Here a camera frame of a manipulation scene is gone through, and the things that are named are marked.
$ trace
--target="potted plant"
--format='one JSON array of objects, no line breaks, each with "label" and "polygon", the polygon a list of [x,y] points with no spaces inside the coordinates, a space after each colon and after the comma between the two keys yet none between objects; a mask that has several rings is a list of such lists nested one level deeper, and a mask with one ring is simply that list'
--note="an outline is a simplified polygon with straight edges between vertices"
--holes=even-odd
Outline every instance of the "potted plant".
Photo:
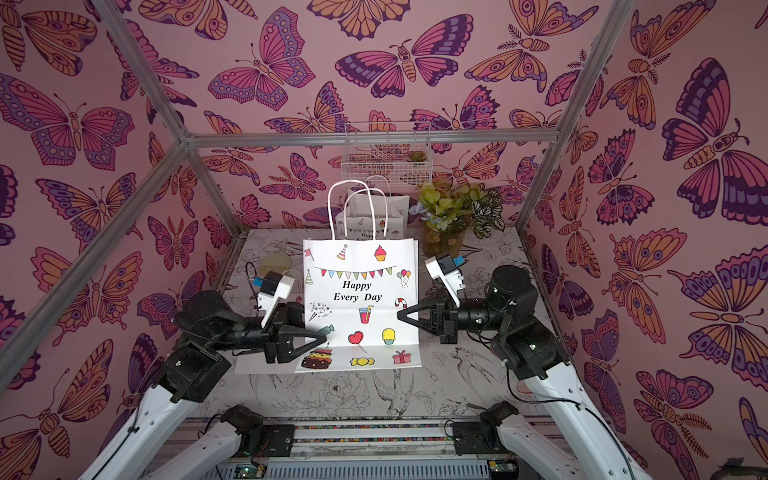
[{"label": "potted plant", "polygon": [[424,220],[422,248],[427,257],[444,253],[457,257],[469,227],[477,238],[490,237],[492,229],[504,230],[501,195],[498,190],[486,190],[484,184],[462,185],[453,190],[426,185],[409,212]]}]

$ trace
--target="printed birthday cake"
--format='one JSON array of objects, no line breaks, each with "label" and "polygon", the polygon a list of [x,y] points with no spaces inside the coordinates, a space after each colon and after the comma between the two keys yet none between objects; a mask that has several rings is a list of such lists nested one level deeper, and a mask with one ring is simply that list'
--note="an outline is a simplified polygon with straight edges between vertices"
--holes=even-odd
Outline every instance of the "printed birthday cake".
[{"label": "printed birthday cake", "polygon": [[314,349],[301,361],[305,369],[324,370],[331,365],[331,349]]}]

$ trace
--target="white paper bag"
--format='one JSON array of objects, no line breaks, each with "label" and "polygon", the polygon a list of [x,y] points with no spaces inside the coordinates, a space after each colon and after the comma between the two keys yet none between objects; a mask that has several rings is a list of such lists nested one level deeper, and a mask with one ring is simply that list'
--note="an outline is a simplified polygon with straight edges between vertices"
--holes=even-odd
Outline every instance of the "white paper bag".
[{"label": "white paper bag", "polygon": [[[382,175],[371,175],[366,182],[373,177],[381,177],[389,186],[389,181]],[[403,238],[408,226],[408,208],[410,197],[408,195],[392,195],[389,188],[389,196],[378,188],[371,190],[381,193],[381,196],[372,197],[373,216],[371,216],[367,190],[349,190],[344,210],[336,215],[336,228],[340,228],[346,218],[346,238],[352,240],[371,240],[373,225],[376,225],[376,236],[387,239]]]},{"label": "white paper bag", "polygon": [[[369,192],[364,198],[371,211]],[[399,310],[419,301],[418,242],[380,239],[374,231],[371,240],[337,240],[333,225],[331,231],[332,240],[304,240],[304,322],[333,331],[296,371],[421,366],[419,329],[397,320]]]}]

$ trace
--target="butterfly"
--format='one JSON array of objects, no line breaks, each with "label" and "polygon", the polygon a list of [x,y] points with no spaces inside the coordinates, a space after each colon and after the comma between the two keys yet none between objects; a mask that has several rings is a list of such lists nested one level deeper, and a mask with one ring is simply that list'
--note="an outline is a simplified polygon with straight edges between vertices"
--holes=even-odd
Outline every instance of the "butterfly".
[{"label": "butterfly", "polygon": [[576,127],[571,131],[571,136],[568,138],[568,146],[565,148],[565,153],[571,152],[571,165],[575,165],[581,158],[581,154],[587,150],[592,149],[598,144],[598,134],[593,131],[582,132],[585,128],[589,128],[586,125],[581,126],[581,119],[576,123]]},{"label": "butterfly", "polygon": [[301,228],[301,219],[283,210],[283,223],[287,228]]},{"label": "butterfly", "polygon": [[118,412],[120,412],[120,407],[124,406],[126,408],[114,420],[114,424],[112,424],[109,433],[101,444],[100,453],[101,450],[104,450],[104,447],[109,445],[109,442],[112,441],[114,436],[125,425],[125,422],[128,421],[139,407],[144,393],[152,384],[154,374],[160,370],[163,363],[165,363],[165,358],[157,355],[157,347],[154,345],[152,338],[146,333],[140,334],[136,338],[134,349],[131,351],[131,358],[128,360],[128,390],[131,394],[125,396],[125,390],[123,390],[123,402],[118,405]]},{"label": "butterfly", "polygon": [[516,180],[512,180],[507,176],[507,182],[509,185],[501,187],[493,187],[491,190],[497,190],[501,194],[502,203],[504,205],[519,205],[525,200],[525,193],[533,183],[533,178],[536,176],[538,170],[538,164],[533,160],[535,155],[531,157],[523,157],[518,164]]},{"label": "butterfly", "polygon": [[580,72],[581,70],[566,71],[564,74],[557,77],[552,82],[552,85],[549,86],[549,90],[547,90],[547,97],[544,100],[544,104],[554,107],[569,99]]},{"label": "butterfly", "polygon": [[[442,111],[451,120],[429,110],[414,110],[411,113],[411,121],[416,123],[414,130],[490,130],[496,128],[496,108],[499,104],[491,98],[491,91],[480,85],[469,93],[462,110],[456,120],[456,113],[452,116],[443,108]],[[451,150],[453,144],[432,144],[432,149],[437,154],[444,154]]]},{"label": "butterfly", "polygon": [[75,374],[55,412],[51,410],[56,399],[55,392],[61,379],[69,372],[66,369],[53,387],[54,398],[48,407],[39,415],[28,416],[18,414],[10,416],[40,422],[37,428],[12,433],[0,438],[0,465],[3,465],[3,475],[6,478],[29,478],[35,471],[40,458],[42,436],[48,437],[48,445],[53,453],[60,457],[69,458],[69,432],[61,420],[83,423],[93,419],[104,411],[109,401],[110,386],[107,383],[109,364],[112,360],[114,344],[106,339],[85,360]]},{"label": "butterfly", "polygon": [[136,305],[136,314],[147,319],[150,325],[160,325],[165,339],[168,340],[179,330],[174,322],[176,313],[190,298],[203,290],[204,282],[205,273],[202,270],[195,272],[184,283],[183,288],[179,287],[179,292],[171,290],[174,296],[167,293],[154,293],[141,299]]},{"label": "butterfly", "polygon": [[[528,37],[549,37],[562,35],[581,27],[598,11],[594,6],[584,10],[581,15],[569,15],[568,9],[560,2],[548,5],[548,0],[529,2],[528,0],[509,0],[515,20]],[[547,51],[549,44],[540,38],[523,38],[521,32],[508,26],[509,34],[515,39],[498,46],[506,50],[519,46],[488,60],[481,61],[467,70],[464,76],[484,81],[500,81],[509,76],[512,81],[523,81],[529,78],[536,80],[536,88],[543,92],[547,87],[547,69],[538,58],[525,50],[532,52]]]},{"label": "butterfly", "polygon": [[147,218],[149,231],[154,235],[154,249],[160,255],[164,255],[163,263],[170,272],[174,264],[178,265],[181,261],[181,268],[187,268],[190,264],[190,253],[194,250],[194,236],[197,234],[197,220],[184,228],[184,219],[179,223],[178,230],[174,227],[174,222],[168,217],[166,228],[157,218],[149,216]]},{"label": "butterfly", "polygon": [[[139,27],[139,24],[131,20],[126,20],[125,22],[128,25],[128,30],[131,31],[134,40],[139,44],[139,47],[141,47],[141,52],[144,54],[147,62],[149,62],[150,68],[157,76],[157,80],[160,82],[160,85],[163,88],[165,95],[168,97],[168,100],[175,104],[196,107],[197,104],[194,102],[194,100],[168,86],[174,84],[173,81],[168,77],[197,78],[200,76],[200,74],[198,74],[196,71],[190,70],[187,67],[184,67],[183,65],[179,65],[173,60],[160,58],[160,54],[157,53],[157,50],[154,49],[152,44],[149,42],[149,39],[144,36],[141,27]],[[128,60],[126,60],[123,52],[121,52],[117,44],[114,43],[114,40],[109,35],[109,33],[107,33],[107,36],[109,37],[109,41],[112,42],[114,52],[118,54],[120,63],[125,69],[123,72],[123,84],[121,87],[120,99],[122,101],[127,101],[134,96],[136,90],[139,90],[139,95],[143,97],[144,88],[141,86],[141,84],[139,84],[139,80],[136,78],[136,74],[134,73],[133,68],[131,68],[131,64],[128,63]],[[157,109],[154,107],[154,105],[152,105],[149,97],[147,97],[147,119],[149,120],[149,123],[154,121],[155,115],[157,115]]]},{"label": "butterfly", "polygon": [[627,414],[619,389],[611,374],[618,360],[609,362],[619,347],[619,319],[615,312],[606,309],[605,315],[594,321],[594,329],[581,331],[581,346],[592,357],[584,362],[584,381],[598,393],[600,405],[608,412],[619,433],[627,433]]},{"label": "butterfly", "polygon": [[2,73],[0,112],[9,124],[32,132],[44,165],[72,165],[75,152],[85,149],[92,167],[114,171],[114,148],[125,145],[134,129],[131,116],[117,108],[94,108],[82,119],[77,111],[67,115],[39,90]]},{"label": "butterfly", "polygon": [[683,168],[701,167],[680,185],[677,196],[694,205],[697,217],[710,217],[720,197],[721,169],[715,157],[723,152],[723,217],[749,225],[768,225],[768,164],[747,152],[725,151],[739,138],[747,145],[750,141],[739,135],[741,123],[736,118],[733,121],[737,130],[723,135],[730,113],[730,86],[717,60],[706,58],[694,70],[677,101],[677,113],[704,130],[679,118],[671,118],[661,129],[667,139],[664,160],[690,155]]},{"label": "butterfly", "polygon": [[[9,218],[16,211],[16,187],[18,181],[10,167],[0,165],[0,218]],[[0,223],[0,247],[9,245],[16,238],[13,227]]]},{"label": "butterfly", "polygon": [[687,427],[711,430],[712,426],[695,413],[680,415],[675,409],[692,409],[706,402],[714,392],[707,380],[697,376],[678,379],[675,375],[658,370],[656,379],[648,372],[637,372],[637,381],[645,390],[640,394],[645,402],[634,400],[634,408],[640,417],[650,423],[650,433],[664,451],[677,463],[680,474],[686,480],[698,480],[696,464],[688,447],[673,425],[677,425],[690,447],[698,455],[709,458],[694,434]]},{"label": "butterfly", "polygon": [[566,272],[560,273],[558,260],[546,243],[541,245],[541,266],[544,272],[541,278],[547,287],[547,293],[560,296],[558,310],[565,313],[569,320],[577,316],[587,315],[594,308],[594,303],[589,294],[576,282],[566,280]]},{"label": "butterfly", "polygon": [[[515,128],[556,128],[560,121],[560,113],[558,110],[549,117],[545,117],[540,111],[536,113],[541,115],[541,120],[536,115],[527,112],[525,110],[513,110],[509,112],[509,121],[512,123],[512,127]],[[525,145],[527,141],[515,142],[518,145]]]},{"label": "butterfly", "polygon": [[576,353],[576,350],[578,349],[578,340],[576,339],[575,334],[566,335],[565,336],[565,345],[568,348],[568,352],[573,356]]},{"label": "butterfly", "polygon": [[[341,207],[334,207],[331,205],[331,215],[333,215],[333,218],[336,218],[336,215],[340,214],[341,212]],[[303,217],[304,220],[308,222],[317,222],[324,225],[330,222],[328,218],[328,207],[313,208],[312,210],[306,212]]]},{"label": "butterfly", "polygon": [[714,6],[715,0],[688,2],[675,7],[664,22],[661,21],[661,15],[656,15],[645,25],[640,25],[640,14],[635,10],[629,31],[630,41],[635,51],[650,60],[650,63],[643,58],[630,60],[627,66],[632,73],[639,75],[625,78],[611,87],[600,102],[600,108],[614,100],[619,110],[627,109],[627,116],[632,122],[653,130],[656,127],[656,105],[650,85],[643,74],[654,84],[658,83],[658,76],[653,67],[657,67],[670,56],[669,53],[661,53],[691,31]]},{"label": "butterfly", "polygon": [[[6,300],[0,295],[0,348],[2,348],[7,339],[11,338],[13,332],[20,327],[26,318],[24,312],[16,312],[14,310],[13,303],[14,300]],[[33,381],[37,377],[37,371],[40,369],[38,365],[39,359],[40,354],[35,350],[6,388],[18,390],[25,383]]]},{"label": "butterfly", "polygon": [[[33,274],[38,281],[38,288],[46,293],[71,265],[69,260],[44,247],[35,249],[35,256],[31,261],[35,265]],[[98,318],[102,323],[120,323],[123,330],[127,329],[122,318],[128,305],[131,305],[129,296],[139,280],[142,261],[141,253],[131,253],[110,271],[102,283],[101,280],[107,271],[107,266],[104,265],[101,278],[96,282],[86,283],[64,315],[58,319],[56,325],[61,328],[61,334],[54,339],[53,346],[57,346],[67,332],[87,326],[92,318]]]},{"label": "butterfly", "polygon": [[741,425],[744,427],[744,433],[757,450],[758,455],[765,463],[768,463],[768,432],[757,425],[757,416],[749,400],[741,397],[739,399],[739,415]]},{"label": "butterfly", "polygon": [[[240,125],[231,121],[229,118],[224,118],[221,115],[217,115],[210,110],[203,112],[205,119],[208,120],[208,124],[219,135],[240,135],[243,130]],[[268,154],[271,151],[275,151],[280,147],[232,147],[227,151],[230,155],[235,155],[234,151],[244,151],[249,154]]]},{"label": "butterfly", "polygon": [[405,40],[397,48],[397,55],[387,51],[358,51],[336,63],[339,74],[360,87],[371,87],[374,98],[386,95],[402,97],[406,94],[406,80],[416,81],[418,70],[427,85],[435,87],[446,75],[458,70],[458,62],[450,58],[432,55],[458,57],[464,51],[473,29],[471,15],[456,15],[433,25],[413,44],[411,51],[405,47]]},{"label": "butterfly", "polygon": [[[154,132],[149,133],[149,161],[152,167],[156,167],[161,160],[165,157],[165,151],[160,141],[155,136]],[[168,180],[165,181],[160,191],[158,191],[152,202],[157,202],[165,197],[170,187],[170,193],[176,197],[176,194],[180,194],[181,204],[184,206],[184,210],[190,214],[190,217],[194,218],[194,212],[192,211],[192,199],[194,198],[194,188],[197,186],[197,175],[195,175],[192,167],[185,167],[181,165],[174,170]]]},{"label": "butterfly", "polygon": [[[586,270],[587,273],[594,278],[600,278],[600,265],[598,265],[598,258],[594,255],[592,247],[587,243],[587,239],[581,234],[580,230],[589,233],[592,237],[592,233],[584,228],[584,224],[581,222],[581,218],[577,220],[578,212],[581,209],[581,197],[584,195],[584,168],[579,167],[574,173],[573,180],[571,180],[571,186],[568,187],[568,191],[564,192],[560,197],[560,215],[564,219],[570,221],[566,223],[558,234],[571,235],[568,239],[568,243],[565,245],[565,260],[576,266],[579,264],[581,268]],[[584,201],[584,213],[587,209],[587,201]]]},{"label": "butterfly", "polygon": [[622,222],[631,225],[638,215],[648,212],[654,204],[654,196],[648,190],[635,185],[620,185],[625,180],[635,178],[622,178],[621,171],[627,158],[632,152],[634,143],[634,130],[624,130],[620,137],[608,139],[605,145],[605,155],[600,154],[589,167],[589,183],[602,184],[598,194],[608,193],[598,205],[598,222],[603,225],[613,225],[621,218]]},{"label": "butterfly", "polygon": [[[246,0],[226,0],[238,12],[258,20]],[[180,25],[188,27],[194,22],[197,26],[194,32],[208,40],[221,40],[227,34],[227,16],[221,8],[220,0],[192,0],[191,2],[176,2],[174,0],[143,0],[139,5],[142,17],[153,22]]]},{"label": "butterfly", "polygon": [[[56,209],[58,216],[65,220],[72,219],[72,231],[80,240],[80,251],[96,237],[101,228],[120,210],[125,201],[136,191],[136,174],[125,174],[114,182],[104,198],[104,187],[101,192],[91,190],[96,197],[72,187],[69,184],[48,178],[39,178],[35,183],[40,191],[48,197],[51,206]],[[136,228],[136,223],[125,232],[135,233],[142,240],[144,237]]]},{"label": "butterfly", "polygon": [[232,208],[235,210],[235,221],[249,228],[257,228],[259,223],[266,222],[271,217],[270,212],[259,207],[259,201],[253,194],[240,199],[239,210],[234,205]]},{"label": "butterfly", "polygon": [[219,276],[221,265],[208,253],[205,253],[205,273],[208,274],[208,285],[213,288],[216,278]]},{"label": "butterfly", "polygon": [[764,309],[761,308],[753,315],[742,316],[740,313],[765,289],[768,283],[764,274],[766,271],[768,245],[760,250],[755,248],[750,253],[723,260],[715,267],[715,273],[702,271],[683,275],[674,270],[667,271],[683,284],[680,291],[685,296],[718,312],[692,312],[691,316],[712,322],[725,322],[705,326],[691,333],[688,336],[690,351],[680,355],[681,358],[701,355],[707,360],[727,365],[733,357],[734,373],[742,380],[768,391],[768,373],[763,368],[768,362],[768,346],[739,325],[748,323],[766,332],[765,327],[746,321],[747,317],[763,315]]},{"label": "butterfly", "polygon": [[411,0],[312,0],[306,9],[329,20],[341,18],[341,31],[358,40],[373,38],[382,22],[397,20],[411,9]]},{"label": "butterfly", "polygon": [[[329,81],[317,93],[314,116],[310,114],[310,109],[307,107],[307,115],[299,112],[299,115],[304,115],[306,118],[272,118],[265,121],[264,124],[281,134],[359,131],[352,125],[347,124],[349,121],[346,119],[343,110],[344,104],[341,102],[341,97],[336,93],[333,82]],[[307,148],[317,158],[317,149],[322,148],[322,146],[307,146]]]},{"label": "butterfly", "polygon": [[506,147],[507,142],[505,141],[487,144],[482,150],[476,153],[463,168],[460,168],[464,155],[471,152],[471,150],[467,150],[464,155],[458,159],[458,164],[451,168],[451,172],[432,172],[432,183],[435,185],[435,189],[450,190],[454,178],[456,179],[457,184],[469,185],[469,180],[467,180],[465,175],[477,180],[487,180],[495,177],[500,168],[496,163],[504,153]]},{"label": "butterfly", "polygon": [[229,245],[232,242],[232,234],[218,216],[216,218],[211,216],[205,217],[203,225],[210,232],[210,243],[215,248],[221,248],[222,245]]},{"label": "butterfly", "polygon": [[610,235],[615,244],[614,262],[619,271],[611,275],[608,288],[602,293],[605,295],[610,292],[618,306],[626,306],[634,324],[654,342],[664,344],[667,337],[664,335],[659,311],[641,284],[648,287],[645,279],[649,276],[661,277],[647,272],[669,260],[683,246],[687,237],[677,228],[648,232],[637,241],[629,236],[617,242],[613,234]]},{"label": "butterfly", "polygon": [[634,458],[634,461],[636,461],[640,467],[642,467],[644,470],[648,470],[648,460],[646,460],[645,457],[640,455],[640,453],[637,450],[633,449],[632,446],[626,443],[624,440],[621,440],[621,444],[627,450],[627,453],[629,453],[632,456],[632,458]]},{"label": "butterfly", "polygon": [[274,177],[273,175],[270,175],[270,178],[276,182],[288,183],[266,185],[259,189],[260,192],[264,192],[267,195],[280,195],[289,200],[298,197],[309,202],[315,200],[315,197],[312,194],[316,193],[318,190],[326,189],[326,185],[322,181],[317,180],[317,177],[319,176],[317,170],[307,167],[306,161],[299,154],[290,155],[290,169],[293,172],[293,175],[296,175],[296,178],[293,178],[290,171],[282,165],[278,165],[277,167],[283,172],[285,177]]},{"label": "butterfly", "polygon": [[96,24],[73,12],[46,11],[19,15],[14,8],[18,3],[4,2],[2,6],[2,20],[7,24],[2,28],[5,53],[16,71],[22,71],[26,57],[24,37],[19,31],[24,25],[27,36],[43,60],[65,75],[79,74],[83,61],[75,53],[85,50],[96,38]]},{"label": "butterfly", "polygon": [[256,99],[260,104],[278,111],[288,101],[281,85],[301,88],[315,78],[315,74],[298,55],[304,46],[297,27],[299,17],[285,7],[278,8],[264,22],[259,37],[261,61],[253,53],[253,66],[222,71],[208,84],[214,97],[232,98],[244,104]]},{"label": "butterfly", "polygon": [[552,175],[547,180],[547,184],[544,187],[544,192],[541,194],[541,198],[536,203],[534,213],[536,218],[541,220],[545,227],[549,227],[549,231],[554,228],[554,214],[552,213],[552,206],[549,202],[554,200],[552,191],[557,187],[560,177],[563,174],[563,169],[558,165],[558,169],[552,172]]}]

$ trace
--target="flower vase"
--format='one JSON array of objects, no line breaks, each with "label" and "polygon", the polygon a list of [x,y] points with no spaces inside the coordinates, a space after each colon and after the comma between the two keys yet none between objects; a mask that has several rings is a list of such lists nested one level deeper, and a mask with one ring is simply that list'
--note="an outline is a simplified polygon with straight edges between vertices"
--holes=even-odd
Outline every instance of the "flower vase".
[{"label": "flower vase", "polygon": [[424,255],[430,258],[440,257],[447,253],[451,257],[458,257],[466,231],[440,232],[429,228],[427,223],[424,223],[424,241],[422,241]]}]

